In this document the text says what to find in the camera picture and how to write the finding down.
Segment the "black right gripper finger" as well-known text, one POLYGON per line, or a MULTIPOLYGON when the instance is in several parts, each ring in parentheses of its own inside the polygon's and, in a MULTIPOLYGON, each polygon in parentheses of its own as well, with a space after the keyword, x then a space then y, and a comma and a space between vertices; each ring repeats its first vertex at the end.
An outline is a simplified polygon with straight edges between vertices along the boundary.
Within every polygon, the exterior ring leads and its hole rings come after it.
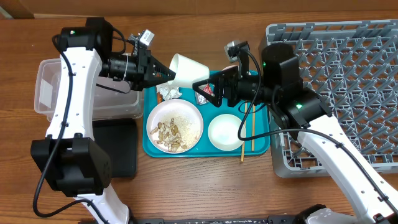
POLYGON ((214 93, 214 95, 213 96, 211 96, 211 95, 205 95, 205 92, 204 91, 202 91, 202 90, 200 90, 200 88, 199 89, 197 89, 197 90, 195 90, 195 93, 196 92, 198 92, 198 93, 201 93, 208 101, 209 101, 209 103, 211 103, 212 105, 217 105, 217 100, 216 100, 216 98, 215 98, 215 93, 214 93))
POLYGON ((200 80, 192 84, 192 89, 197 90, 200 86, 206 84, 213 84, 214 86, 231 86, 236 83, 237 70, 217 71, 210 74, 210 76, 204 80, 200 80))

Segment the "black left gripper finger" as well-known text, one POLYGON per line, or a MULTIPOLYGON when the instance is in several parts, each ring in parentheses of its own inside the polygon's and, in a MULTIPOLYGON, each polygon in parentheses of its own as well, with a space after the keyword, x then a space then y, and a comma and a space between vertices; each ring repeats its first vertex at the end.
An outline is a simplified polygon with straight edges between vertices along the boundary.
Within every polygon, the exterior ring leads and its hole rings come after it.
POLYGON ((168 81, 174 80, 174 77, 169 76, 169 77, 149 77, 146 79, 146 88, 151 88, 163 83, 166 83, 168 81))
POLYGON ((155 57, 150 57, 151 74, 158 78, 174 78, 176 73, 159 62, 155 57))

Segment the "red foil snack wrapper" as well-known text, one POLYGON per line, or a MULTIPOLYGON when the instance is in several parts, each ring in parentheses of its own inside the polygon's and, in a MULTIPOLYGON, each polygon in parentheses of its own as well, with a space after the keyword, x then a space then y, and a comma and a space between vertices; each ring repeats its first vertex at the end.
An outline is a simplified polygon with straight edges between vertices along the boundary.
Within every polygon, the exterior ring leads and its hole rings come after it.
MULTIPOLYGON (((204 91, 205 95, 211 95, 211 96, 214 95, 212 87, 209 84, 200 86, 200 90, 204 91)), ((195 99, 196 99, 196 104, 198 105, 205 105, 209 103, 209 101, 201 93, 198 92, 195 93, 195 99)))

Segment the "white paper napkin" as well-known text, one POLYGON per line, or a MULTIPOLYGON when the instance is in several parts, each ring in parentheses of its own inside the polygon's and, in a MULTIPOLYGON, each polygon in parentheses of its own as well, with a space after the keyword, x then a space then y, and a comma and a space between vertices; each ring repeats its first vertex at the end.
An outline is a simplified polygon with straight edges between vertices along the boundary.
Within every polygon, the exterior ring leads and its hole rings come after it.
POLYGON ((165 101, 180 98, 182 96, 179 87, 169 85, 168 83, 157 85, 156 92, 160 93, 162 99, 165 101))

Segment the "white paper cup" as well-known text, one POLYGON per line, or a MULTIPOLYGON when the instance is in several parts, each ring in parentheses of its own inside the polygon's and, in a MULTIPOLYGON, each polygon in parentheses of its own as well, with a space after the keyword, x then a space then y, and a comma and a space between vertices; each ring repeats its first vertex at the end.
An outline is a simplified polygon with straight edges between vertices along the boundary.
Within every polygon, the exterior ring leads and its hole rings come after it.
POLYGON ((169 69, 175 72, 175 78, 168 81, 170 86, 192 88, 193 83, 210 77, 210 70, 206 65, 180 54, 174 55, 169 69))

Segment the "white bowl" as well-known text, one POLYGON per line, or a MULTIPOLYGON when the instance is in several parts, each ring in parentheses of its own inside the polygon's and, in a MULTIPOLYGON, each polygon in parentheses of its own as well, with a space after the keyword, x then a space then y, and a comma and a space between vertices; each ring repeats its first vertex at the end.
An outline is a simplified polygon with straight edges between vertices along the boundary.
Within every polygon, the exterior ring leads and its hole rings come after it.
POLYGON ((233 151, 239 148, 243 141, 238 138, 241 119, 233 114, 221 114, 209 124, 208 137, 212 145, 222 151, 233 151))

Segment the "pink bowl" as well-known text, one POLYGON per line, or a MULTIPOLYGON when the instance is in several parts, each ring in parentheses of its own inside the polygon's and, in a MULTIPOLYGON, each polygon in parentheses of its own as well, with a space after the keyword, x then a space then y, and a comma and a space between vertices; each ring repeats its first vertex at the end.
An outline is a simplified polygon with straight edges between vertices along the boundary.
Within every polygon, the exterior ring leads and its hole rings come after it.
POLYGON ((227 71, 227 70, 237 70, 239 67, 237 65, 230 65, 222 69, 222 71, 227 71))

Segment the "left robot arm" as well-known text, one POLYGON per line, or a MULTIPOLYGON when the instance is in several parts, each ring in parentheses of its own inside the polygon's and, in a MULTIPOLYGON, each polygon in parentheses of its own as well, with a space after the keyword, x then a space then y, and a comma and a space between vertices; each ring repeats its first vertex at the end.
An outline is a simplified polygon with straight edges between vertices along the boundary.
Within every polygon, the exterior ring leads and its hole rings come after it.
POLYGON ((30 153, 41 171, 38 186, 82 203, 98 223, 132 223, 129 207, 111 185, 111 159, 95 142, 93 105, 99 77, 126 81, 133 91, 169 82, 175 72, 149 50, 154 34, 145 30, 130 42, 133 51, 113 50, 116 29, 102 17, 89 17, 83 27, 65 27, 52 37, 60 55, 60 86, 50 126, 43 140, 32 141, 30 153))

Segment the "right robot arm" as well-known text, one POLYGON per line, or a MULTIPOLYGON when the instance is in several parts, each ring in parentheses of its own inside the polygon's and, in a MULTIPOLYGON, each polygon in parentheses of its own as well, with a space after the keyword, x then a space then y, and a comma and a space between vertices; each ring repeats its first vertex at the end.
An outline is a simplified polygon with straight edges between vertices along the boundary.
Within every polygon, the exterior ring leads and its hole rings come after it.
POLYGON ((289 133, 321 162, 354 210, 351 216, 317 204, 296 215, 294 222, 396 223, 397 190, 355 148, 326 100, 304 87, 292 47, 268 45, 259 60, 247 42, 232 42, 225 50, 238 66, 194 82, 192 88, 203 93, 203 85, 212 84, 213 93, 205 93, 205 98, 214 106, 223 101, 230 107, 241 101, 266 105, 278 131, 289 133))

